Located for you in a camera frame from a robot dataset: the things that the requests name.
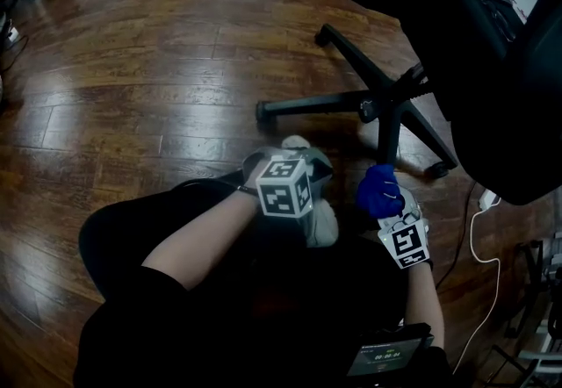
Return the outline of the black metal rack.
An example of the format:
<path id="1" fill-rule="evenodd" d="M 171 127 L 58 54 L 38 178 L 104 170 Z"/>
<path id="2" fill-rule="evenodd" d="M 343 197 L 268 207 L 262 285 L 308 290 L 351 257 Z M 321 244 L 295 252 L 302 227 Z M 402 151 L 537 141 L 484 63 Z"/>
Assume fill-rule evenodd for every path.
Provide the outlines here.
<path id="1" fill-rule="evenodd" d="M 521 243 L 515 254 L 526 273 L 504 332 L 514 352 L 492 346 L 501 364 L 483 388 L 562 388 L 562 239 Z"/>

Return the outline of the black office chair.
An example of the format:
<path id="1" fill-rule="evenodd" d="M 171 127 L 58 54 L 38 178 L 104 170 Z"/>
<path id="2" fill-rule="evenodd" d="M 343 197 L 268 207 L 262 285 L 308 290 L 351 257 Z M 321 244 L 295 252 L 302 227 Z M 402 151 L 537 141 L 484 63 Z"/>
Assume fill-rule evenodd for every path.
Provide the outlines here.
<path id="1" fill-rule="evenodd" d="M 512 205 L 562 186 L 562 0 L 538 0 L 526 21 L 508 0 L 351 1 L 397 19 L 417 63 L 394 80 L 323 25 L 316 44 L 334 46 L 364 89 L 261 102 L 258 121 L 356 112 L 378 122 L 379 164 L 394 164 L 406 128 L 437 156 L 435 178 L 462 167 Z"/>

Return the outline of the person's left forearm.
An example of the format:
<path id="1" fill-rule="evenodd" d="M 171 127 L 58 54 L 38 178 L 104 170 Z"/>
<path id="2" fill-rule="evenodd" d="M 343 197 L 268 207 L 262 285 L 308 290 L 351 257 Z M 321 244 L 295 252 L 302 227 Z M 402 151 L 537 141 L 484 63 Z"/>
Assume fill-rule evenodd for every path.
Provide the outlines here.
<path id="1" fill-rule="evenodd" d="M 258 212 L 257 198 L 237 191 L 162 241 L 142 263 L 186 290 L 201 284 Z"/>

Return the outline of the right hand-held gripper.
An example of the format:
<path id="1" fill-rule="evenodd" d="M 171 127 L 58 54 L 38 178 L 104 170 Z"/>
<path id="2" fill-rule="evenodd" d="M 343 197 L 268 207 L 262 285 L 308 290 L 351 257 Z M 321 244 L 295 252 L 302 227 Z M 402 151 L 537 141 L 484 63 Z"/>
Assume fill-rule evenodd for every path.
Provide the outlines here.
<path id="1" fill-rule="evenodd" d="M 399 214 L 378 219 L 378 238 L 401 269 L 410 268 L 429 258 L 429 222 L 413 194 L 400 186 Z"/>

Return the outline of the person's right forearm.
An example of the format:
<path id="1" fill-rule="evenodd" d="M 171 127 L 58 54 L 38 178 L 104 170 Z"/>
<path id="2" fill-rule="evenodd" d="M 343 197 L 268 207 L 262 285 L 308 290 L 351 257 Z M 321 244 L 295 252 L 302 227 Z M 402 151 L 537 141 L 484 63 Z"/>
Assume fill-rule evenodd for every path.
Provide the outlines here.
<path id="1" fill-rule="evenodd" d="M 407 302 L 404 322 L 425 323 L 434 336 L 431 346 L 444 349 L 443 311 L 436 292 L 432 270 L 427 262 L 407 269 Z"/>

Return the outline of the blue cloth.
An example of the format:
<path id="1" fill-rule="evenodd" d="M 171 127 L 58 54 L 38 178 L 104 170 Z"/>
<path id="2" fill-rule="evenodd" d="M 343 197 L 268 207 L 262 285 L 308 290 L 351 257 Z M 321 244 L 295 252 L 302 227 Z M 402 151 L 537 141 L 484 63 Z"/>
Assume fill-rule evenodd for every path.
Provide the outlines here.
<path id="1" fill-rule="evenodd" d="M 357 188 L 357 208 L 373 219 L 400 216 L 405 199 L 391 164 L 377 164 L 367 169 Z"/>

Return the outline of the person's white sneaker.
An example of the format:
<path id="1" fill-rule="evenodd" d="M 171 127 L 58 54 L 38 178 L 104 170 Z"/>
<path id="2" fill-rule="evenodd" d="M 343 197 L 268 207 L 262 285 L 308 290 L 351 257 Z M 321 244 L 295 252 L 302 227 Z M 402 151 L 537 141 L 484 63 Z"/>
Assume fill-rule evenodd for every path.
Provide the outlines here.
<path id="1" fill-rule="evenodd" d="M 285 138 L 281 148 L 289 151 L 290 157 L 299 156 L 306 162 L 313 206 L 299 221 L 306 233 L 306 246 L 331 247 L 338 240 L 339 226 L 333 208 L 323 197 L 323 191 L 333 175 L 332 163 L 317 147 L 312 147 L 306 139 L 298 135 Z"/>

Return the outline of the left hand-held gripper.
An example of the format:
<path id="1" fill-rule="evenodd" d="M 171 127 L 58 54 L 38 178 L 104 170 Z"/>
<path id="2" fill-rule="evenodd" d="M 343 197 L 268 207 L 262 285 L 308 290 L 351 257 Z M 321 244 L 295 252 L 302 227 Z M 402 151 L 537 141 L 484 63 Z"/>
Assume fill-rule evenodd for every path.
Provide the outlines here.
<path id="1" fill-rule="evenodd" d="M 260 148 L 242 162 L 245 176 L 255 169 L 263 214 L 276 218 L 306 216 L 333 175 L 332 163 L 316 147 Z"/>

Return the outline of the black smartphone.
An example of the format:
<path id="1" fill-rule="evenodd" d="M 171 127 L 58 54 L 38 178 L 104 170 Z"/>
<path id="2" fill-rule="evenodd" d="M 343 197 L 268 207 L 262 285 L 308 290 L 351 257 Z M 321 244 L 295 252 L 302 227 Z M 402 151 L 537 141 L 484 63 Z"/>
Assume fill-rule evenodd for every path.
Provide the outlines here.
<path id="1" fill-rule="evenodd" d="M 433 338 L 431 327 L 426 323 L 365 334 L 360 339 L 347 376 L 367 377 L 402 370 L 420 349 L 432 343 Z"/>

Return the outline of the person's black trousers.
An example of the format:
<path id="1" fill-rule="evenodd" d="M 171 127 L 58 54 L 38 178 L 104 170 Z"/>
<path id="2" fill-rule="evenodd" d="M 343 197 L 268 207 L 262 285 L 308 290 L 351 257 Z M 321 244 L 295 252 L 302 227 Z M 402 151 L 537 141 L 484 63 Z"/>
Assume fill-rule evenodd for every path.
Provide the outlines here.
<path id="1" fill-rule="evenodd" d="M 407 273 L 359 237 L 309 248 L 299 224 L 257 214 L 220 263 L 192 288 L 148 255 L 234 193 L 240 173 L 193 180 L 93 213 L 79 249 L 104 303 L 84 326 L 98 339 L 149 333 L 272 334 L 310 328 L 390 328 L 406 309 Z"/>

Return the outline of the person's black shirt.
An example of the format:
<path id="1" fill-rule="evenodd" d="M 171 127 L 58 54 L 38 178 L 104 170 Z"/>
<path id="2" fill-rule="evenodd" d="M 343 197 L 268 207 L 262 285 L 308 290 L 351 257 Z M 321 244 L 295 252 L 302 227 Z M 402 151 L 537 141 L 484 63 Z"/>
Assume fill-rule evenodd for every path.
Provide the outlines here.
<path id="1" fill-rule="evenodd" d="M 402 315 L 402 270 L 308 262 L 275 275 L 297 307 L 253 312 L 256 279 L 188 291 L 139 268 L 86 322 L 75 388 L 342 388 L 359 335 Z"/>

